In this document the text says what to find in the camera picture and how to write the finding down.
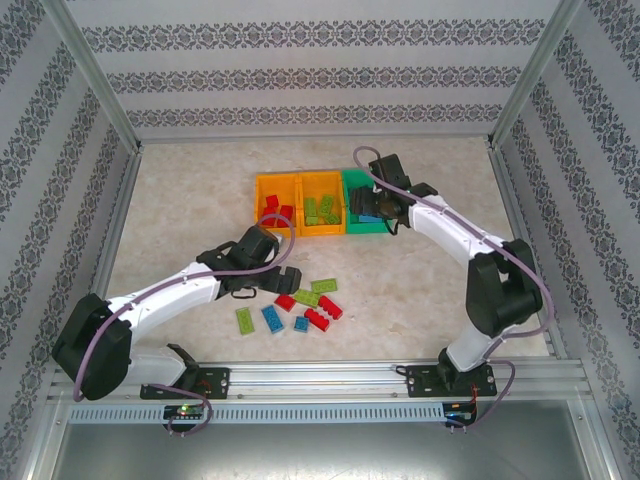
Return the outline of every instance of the beige floor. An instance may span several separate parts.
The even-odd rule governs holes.
[[[414,183],[435,186],[459,212],[512,238],[484,144],[479,138],[261,141],[152,145],[144,151],[109,287],[121,295],[172,275],[203,250],[238,240],[253,221],[259,172],[351,168],[354,147],[397,153]],[[344,307],[327,333],[269,333],[260,308],[275,299],[229,296],[161,325],[145,345],[179,343],[198,361],[434,358],[468,325],[466,271],[427,237],[300,238],[287,264],[303,288],[335,277]],[[249,306],[256,332],[242,337],[234,310]],[[296,306],[294,313],[304,310]],[[523,328],[531,328],[531,319]],[[547,355],[542,337],[512,340],[496,355]]]

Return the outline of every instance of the floor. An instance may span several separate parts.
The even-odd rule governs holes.
[[[511,231],[481,138],[242,141],[145,147],[109,297],[139,290],[189,264],[204,250],[238,240],[253,223],[255,175],[352,168],[363,143],[397,153],[414,183],[436,187],[474,223],[505,239]],[[309,361],[435,358],[469,324],[466,269],[429,238],[402,228],[386,234],[299,238],[287,265],[301,269],[302,288],[337,278],[332,298],[344,316],[326,333],[272,335],[253,300],[226,296],[157,327],[141,344],[178,343],[197,361]],[[235,310],[250,307],[256,331],[241,336]],[[530,319],[522,329],[534,327]],[[511,340],[496,356],[547,355],[541,336]]]

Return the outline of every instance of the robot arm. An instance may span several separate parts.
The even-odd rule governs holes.
[[[258,227],[250,227],[239,242],[228,242],[200,254],[196,261],[165,280],[135,293],[104,301],[92,293],[82,298],[74,308],[56,341],[52,356],[75,381],[88,346],[98,328],[114,312],[121,313],[97,342],[83,377],[82,392],[89,400],[111,393],[119,385],[160,383],[192,391],[191,382],[199,367],[178,345],[160,350],[132,348],[153,328],[176,315],[217,300],[242,289],[266,290],[290,294],[298,290],[302,274],[297,268],[274,267],[258,274],[224,275],[224,272],[252,270],[268,265],[277,255],[279,239]],[[150,295],[143,303],[136,298]]]
[[[377,178],[428,198],[434,207],[376,185],[373,190],[361,187],[351,192],[351,213],[378,216],[385,222],[396,219],[394,230],[387,223],[392,234],[397,233],[398,225],[402,224],[427,235],[468,269],[466,310],[471,325],[438,358],[440,377],[452,389],[466,373],[485,363],[499,337],[542,308],[542,297],[535,283],[489,244],[502,246],[535,271],[531,249],[523,240],[505,242],[473,225],[449,207],[431,186],[424,183],[412,186],[397,155],[370,162],[369,167]],[[462,228],[454,220],[456,217],[480,234],[472,235]]]

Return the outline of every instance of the wall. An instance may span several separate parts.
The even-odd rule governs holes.
[[[70,1],[143,140],[491,131],[558,0]]]
[[[0,479],[97,270],[127,149],[37,1],[0,5]]]
[[[571,357],[640,477],[640,2],[585,1],[501,146]]]

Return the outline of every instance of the orange bin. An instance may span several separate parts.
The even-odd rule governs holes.
[[[342,188],[342,175],[339,170],[323,172],[300,173],[298,188],[298,208],[296,208],[297,224],[302,237],[316,235],[344,235],[346,233],[346,204],[344,201],[344,189]],[[318,224],[306,225],[304,214],[304,199],[314,198],[316,207],[320,208],[320,202],[324,195],[333,196],[331,213],[340,217],[340,223],[336,225]]]
[[[291,205],[295,208],[295,212],[291,222],[293,223],[296,235],[300,236],[300,223],[297,219],[298,210],[302,207],[297,203],[299,174],[297,173],[274,173],[268,175],[256,176],[256,199],[254,218],[257,222],[262,217],[262,212],[267,207],[267,197],[277,195],[280,206]],[[281,233],[285,237],[291,236],[289,227],[265,227],[271,232]]]

